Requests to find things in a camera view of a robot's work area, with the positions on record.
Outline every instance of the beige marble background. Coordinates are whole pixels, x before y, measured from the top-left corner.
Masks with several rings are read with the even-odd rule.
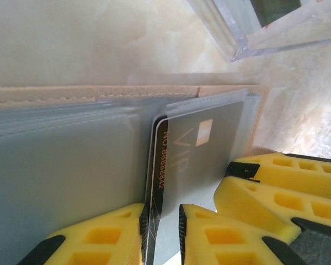
[[[331,45],[228,62],[186,0],[0,0],[0,86],[263,84],[256,145],[331,158]]]

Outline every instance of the marble surface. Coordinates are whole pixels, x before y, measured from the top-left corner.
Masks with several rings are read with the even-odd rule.
[[[331,158],[331,44],[229,62],[187,0],[1,0],[0,86],[263,84],[255,144]]]

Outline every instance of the yellow foam pad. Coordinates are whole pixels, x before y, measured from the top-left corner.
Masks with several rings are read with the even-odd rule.
[[[294,217],[331,226],[331,199],[226,177],[215,192],[219,213],[266,229],[288,244],[299,234]]]
[[[56,231],[65,241],[45,265],[139,265],[141,235],[137,203]]]
[[[261,183],[331,199],[331,163],[285,156],[283,153],[244,157],[234,162],[258,163],[252,178]]]
[[[282,265],[262,240],[276,237],[273,233],[196,205],[182,207],[186,216],[184,264]]]

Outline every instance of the yellow foam clamp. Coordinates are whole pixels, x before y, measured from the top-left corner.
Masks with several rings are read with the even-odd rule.
[[[183,204],[179,238],[185,265],[282,265],[262,238],[271,232],[204,209]]]
[[[301,233],[292,218],[331,227],[331,199],[315,195],[225,177],[215,192],[214,200],[220,214],[268,230],[287,244]]]
[[[37,255],[31,255],[35,256],[34,262],[30,263],[26,257],[26,261],[23,259],[19,264],[142,264],[139,221],[142,210],[143,204],[132,204],[56,231],[46,241],[59,238],[62,240],[50,253],[46,262],[37,263]],[[38,245],[35,254],[42,249],[44,250],[44,247]]]
[[[226,175],[331,199],[330,162],[272,153],[236,159]]]

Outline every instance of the beige leather cover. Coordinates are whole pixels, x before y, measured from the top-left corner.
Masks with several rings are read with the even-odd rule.
[[[93,102],[103,98],[193,96],[248,88],[260,94],[262,101],[251,133],[246,153],[254,141],[263,106],[269,89],[264,86],[67,86],[67,87],[0,87],[0,108],[29,107],[80,102]]]

